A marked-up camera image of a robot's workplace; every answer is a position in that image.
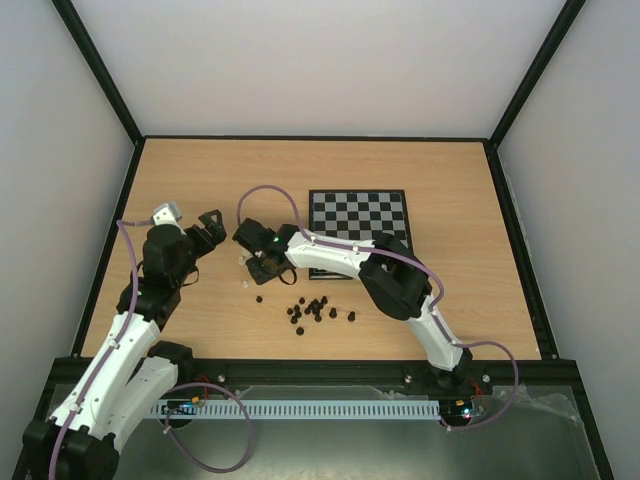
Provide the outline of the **black aluminium frame rail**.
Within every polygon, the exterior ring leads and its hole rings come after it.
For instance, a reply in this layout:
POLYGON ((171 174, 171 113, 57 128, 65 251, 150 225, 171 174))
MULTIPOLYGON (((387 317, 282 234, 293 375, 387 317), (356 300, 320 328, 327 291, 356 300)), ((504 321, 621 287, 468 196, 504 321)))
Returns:
MULTIPOLYGON (((57 385, 73 385, 83 375, 89 358, 54 360, 45 390, 57 385)), ((178 382, 186 383, 203 376, 215 384, 241 389, 258 385, 299 386, 374 386, 412 394, 436 391, 469 390, 473 384, 485 391, 487 385, 507 386, 514 383, 514 370, 509 360, 473 360, 462 374, 436 373, 423 361, 312 361, 312 360, 230 360, 195 359, 187 374, 179 373, 178 382)), ((519 383, 529 385, 566 385, 583 388, 580 373, 572 360, 517 361, 519 383)))

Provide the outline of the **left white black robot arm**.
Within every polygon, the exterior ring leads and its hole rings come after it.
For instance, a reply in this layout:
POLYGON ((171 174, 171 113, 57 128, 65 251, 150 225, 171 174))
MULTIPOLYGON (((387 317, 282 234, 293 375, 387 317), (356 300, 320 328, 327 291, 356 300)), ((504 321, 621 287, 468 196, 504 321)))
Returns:
POLYGON ((137 255, 127 232, 130 281, 120 295, 98 353, 70 393, 45 420, 32 420, 22 437, 34 479, 111 479, 122 450, 151 407, 189 378, 190 348, 162 341, 160 333, 181 301, 197 261, 226 238, 222 214, 206 212, 183 228, 177 206, 164 203, 143 221, 137 255))

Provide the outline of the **clear plastic sheet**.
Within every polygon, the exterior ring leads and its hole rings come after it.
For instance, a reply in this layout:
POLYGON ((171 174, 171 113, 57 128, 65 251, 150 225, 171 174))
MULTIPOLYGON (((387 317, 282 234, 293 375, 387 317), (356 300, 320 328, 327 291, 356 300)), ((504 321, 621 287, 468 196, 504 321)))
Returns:
POLYGON ((489 398, 487 420, 526 433, 584 428, 577 400, 566 386, 496 386, 489 398))

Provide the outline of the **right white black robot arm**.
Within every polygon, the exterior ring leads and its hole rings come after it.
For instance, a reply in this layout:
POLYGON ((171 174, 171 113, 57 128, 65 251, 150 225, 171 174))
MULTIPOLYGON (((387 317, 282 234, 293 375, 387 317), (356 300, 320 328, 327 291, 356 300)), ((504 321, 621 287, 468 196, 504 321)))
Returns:
POLYGON ((356 279, 384 315, 406 323, 423 347, 441 388, 455 392, 471 379, 472 354, 440 313, 435 279, 395 236, 344 240, 292 224, 274 231, 247 218, 233 240, 250 253, 247 269, 258 285, 287 270, 317 269, 356 279))

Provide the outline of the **black grey chess board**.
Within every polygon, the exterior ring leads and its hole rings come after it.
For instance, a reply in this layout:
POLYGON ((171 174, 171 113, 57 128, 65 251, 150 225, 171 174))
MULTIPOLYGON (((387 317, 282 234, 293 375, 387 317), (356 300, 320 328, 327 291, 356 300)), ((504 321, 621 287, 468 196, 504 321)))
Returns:
POLYGON ((315 233, 342 240, 388 233, 413 251, 404 190, 310 190, 308 224, 315 233))

